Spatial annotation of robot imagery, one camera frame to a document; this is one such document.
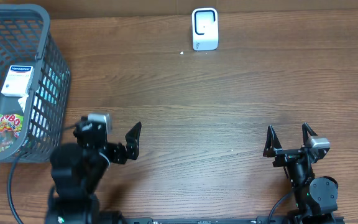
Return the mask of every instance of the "white box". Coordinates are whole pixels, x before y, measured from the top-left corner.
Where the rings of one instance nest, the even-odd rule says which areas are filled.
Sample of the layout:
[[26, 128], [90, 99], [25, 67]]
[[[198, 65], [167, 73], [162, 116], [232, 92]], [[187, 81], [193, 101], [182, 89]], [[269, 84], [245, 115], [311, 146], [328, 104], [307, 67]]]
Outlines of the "white box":
[[5, 96], [28, 96], [33, 74], [33, 66], [11, 65], [1, 93]]
[[195, 9], [191, 15], [193, 49], [215, 50], [218, 47], [218, 12], [214, 8]]

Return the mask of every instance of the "wooden tabletop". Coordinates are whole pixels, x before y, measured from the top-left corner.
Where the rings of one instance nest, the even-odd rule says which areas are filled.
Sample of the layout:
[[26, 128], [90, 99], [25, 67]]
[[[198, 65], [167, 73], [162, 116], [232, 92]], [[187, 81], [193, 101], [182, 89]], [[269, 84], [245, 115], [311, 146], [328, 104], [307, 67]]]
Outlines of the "wooden tabletop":
[[[220, 14], [219, 47], [208, 52], [193, 51], [190, 31], [190, 16], [52, 21], [72, 74], [65, 124], [109, 112], [114, 142], [143, 124], [138, 160], [104, 175], [101, 208], [127, 217], [268, 215], [290, 184], [262, 157], [267, 127], [294, 149], [307, 121], [331, 141], [316, 176], [339, 182], [335, 214], [358, 223], [358, 10]], [[0, 164], [0, 223], [14, 223], [9, 169]], [[49, 164], [18, 165], [13, 200], [25, 223], [43, 222], [52, 184]], [[295, 208], [292, 198], [277, 214]]]

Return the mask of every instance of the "candy bag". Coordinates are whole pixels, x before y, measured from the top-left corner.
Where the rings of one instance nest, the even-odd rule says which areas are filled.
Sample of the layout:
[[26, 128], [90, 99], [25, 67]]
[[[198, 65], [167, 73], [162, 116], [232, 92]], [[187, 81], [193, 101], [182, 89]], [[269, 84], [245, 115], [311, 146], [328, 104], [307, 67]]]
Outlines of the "candy bag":
[[0, 114], [0, 152], [9, 148], [19, 137], [23, 116], [18, 114]]

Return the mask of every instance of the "wall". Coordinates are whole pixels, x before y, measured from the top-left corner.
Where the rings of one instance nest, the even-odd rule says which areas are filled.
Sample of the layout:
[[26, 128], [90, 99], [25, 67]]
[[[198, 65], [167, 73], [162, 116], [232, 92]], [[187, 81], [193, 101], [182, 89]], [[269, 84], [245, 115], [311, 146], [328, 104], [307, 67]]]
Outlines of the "wall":
[[0, 0], [0, 3], [34, 3], [52, 18], [152, 16], [191, 14], [197, 7], [218, 12], [358, 9], [358, 0]]

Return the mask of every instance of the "basket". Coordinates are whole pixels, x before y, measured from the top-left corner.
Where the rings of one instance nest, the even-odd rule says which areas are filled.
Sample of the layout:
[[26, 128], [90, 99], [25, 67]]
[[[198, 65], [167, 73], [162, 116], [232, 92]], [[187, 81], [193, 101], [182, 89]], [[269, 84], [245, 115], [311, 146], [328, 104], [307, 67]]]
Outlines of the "basket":
[[[44, 162], [60, 144], [70, 90], [70, 70], [49, 32], [46, 10], [34, 4], [0, 4], [0, 114], [23, 116], [22, 130], [0, 161]], [[10, 65], [30, 65], [34, 76], [25, 101], [1, 94]]]

